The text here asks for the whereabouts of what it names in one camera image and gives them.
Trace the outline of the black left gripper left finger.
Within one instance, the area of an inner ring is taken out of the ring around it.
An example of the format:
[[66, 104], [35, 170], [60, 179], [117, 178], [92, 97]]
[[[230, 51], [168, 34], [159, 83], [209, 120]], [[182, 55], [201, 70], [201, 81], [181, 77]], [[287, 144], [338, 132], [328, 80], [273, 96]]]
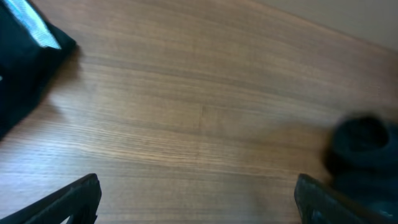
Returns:
[[102, 191], [98, 176], [88, 174], [39, 201], [1, 219], [1, 224], [94, 224]]

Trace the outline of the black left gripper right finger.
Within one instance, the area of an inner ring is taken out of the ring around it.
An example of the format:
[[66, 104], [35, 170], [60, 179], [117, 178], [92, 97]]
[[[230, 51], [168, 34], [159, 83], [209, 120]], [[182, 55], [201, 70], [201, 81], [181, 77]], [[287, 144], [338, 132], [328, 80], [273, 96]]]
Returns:
[[302, 223], [397, 223], [397, 220], [367, 209], [307, 174], [298, 176], [294, 199]]

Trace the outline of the black polo shirt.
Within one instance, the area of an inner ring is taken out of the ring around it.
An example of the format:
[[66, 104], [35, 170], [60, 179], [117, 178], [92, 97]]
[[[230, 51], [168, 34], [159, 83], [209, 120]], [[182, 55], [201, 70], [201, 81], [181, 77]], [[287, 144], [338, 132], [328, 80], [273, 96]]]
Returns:
[[334, 130], [325, 166], [331, 187], [397, 221], [397, 123], [373, 114], [348, 118]]

